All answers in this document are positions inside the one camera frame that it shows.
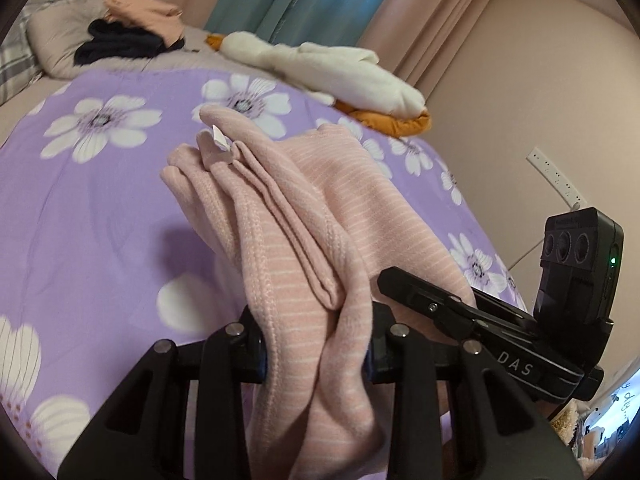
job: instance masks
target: purple floral bedsheet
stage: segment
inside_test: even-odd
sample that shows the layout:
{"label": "purple floral bedsheet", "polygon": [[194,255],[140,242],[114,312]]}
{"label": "purple floral bedsheet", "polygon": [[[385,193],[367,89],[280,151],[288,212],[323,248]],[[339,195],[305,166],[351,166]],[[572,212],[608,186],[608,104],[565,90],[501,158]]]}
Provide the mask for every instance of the purple floral bedsheet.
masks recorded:
{"label": "purple floral bedsheet", "polygon": [[194,143],[204,103],[274,139],[324,122],[358,138],[477,288],[523,306],[504,264],[423,140],[364,128],[284,84],[209,70],[87,72],[36,106],[0,151],[0,402],[55,474],[150,345],[237,319],[240,277],[184,218],[159,172]]}

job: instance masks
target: pink folded clothing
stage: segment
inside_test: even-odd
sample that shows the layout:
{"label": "pink folded clothing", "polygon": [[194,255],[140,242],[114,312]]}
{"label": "pink folded clothing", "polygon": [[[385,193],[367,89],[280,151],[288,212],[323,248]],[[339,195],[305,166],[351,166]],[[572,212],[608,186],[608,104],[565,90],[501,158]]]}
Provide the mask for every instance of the pink folded clothing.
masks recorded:
{"label": "pink folded clothing", "polygon": [[242,273],[264,332],[269,370],[248,433],[253,478],[359,478],[385,466],[387,390],[365,386],[372,298],[437,340],[431,321],[384,298],[380,270],[398,266],[468,304],[473,293],[431,229],[347,129],[274,142],[241,114],[205,106],[212,136],[181,145],[162,179],[214,250]]}
{"label": "pink folded clothing", "polygon": [[184,36],[182,9],[173,4],[160,0],[105,0],[104,5],[105,20],[142,27],[160,36],[167,48]]}

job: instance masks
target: beige wall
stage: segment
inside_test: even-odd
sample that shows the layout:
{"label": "beige wall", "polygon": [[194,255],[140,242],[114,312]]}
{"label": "beige wall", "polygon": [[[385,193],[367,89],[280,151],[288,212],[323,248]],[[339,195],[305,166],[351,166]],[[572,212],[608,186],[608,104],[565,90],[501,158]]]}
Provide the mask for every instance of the beige wall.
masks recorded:
{"label": "beige wall", "polygon": [[[622,225],[611,377],[640,353],[640,40],[575,0],[492,0],[428,106],[426,138],[508,266],[568,210],[525,160],[534,146]],[[513,269],[528,304],[539,257]]]}

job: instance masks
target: white power strip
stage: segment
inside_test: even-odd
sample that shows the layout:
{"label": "white power strip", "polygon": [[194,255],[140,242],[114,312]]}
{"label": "white power strip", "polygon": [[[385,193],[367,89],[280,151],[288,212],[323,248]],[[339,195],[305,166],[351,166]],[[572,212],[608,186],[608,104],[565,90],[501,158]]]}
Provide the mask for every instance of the white power strip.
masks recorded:
{"label": "white power strip", "polygon": [[532,152],[527,155],[527,160],[553,186],[562,199],[567,202],[569,208],[583,209],[586,207],[587,201],[582,194],[538,147],[533,148]]}

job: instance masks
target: black mount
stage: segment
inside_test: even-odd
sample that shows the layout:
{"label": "black mount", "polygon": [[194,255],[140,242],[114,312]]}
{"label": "black mount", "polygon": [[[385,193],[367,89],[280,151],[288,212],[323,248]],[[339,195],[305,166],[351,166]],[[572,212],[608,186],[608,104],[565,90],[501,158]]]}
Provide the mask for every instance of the black mount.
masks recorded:
{"label": "black mount", "polygon": [[380,272],[378,287],[456,341],[478,339],[533,400],[590,400],[604,378],[602,368],[580,368],[556,351],[533,316],[480,290],[474,289],[478,308],[472,308],[398,267]]}
{"label": "black mount", "polygon": [[[578,480],[580,467],[531,400],[476,340],[433,343],[373,303],[364,376],[395,383],[387,478],[442,480],[436,381],[447,381],[456,480]],[[266,376],[266,348],[248,309],[240,323],[177,347],[156,342],[66,456],[58,480],[181,480],[188,387],[199,380],[196,480],[250,480],[241,383]]]}

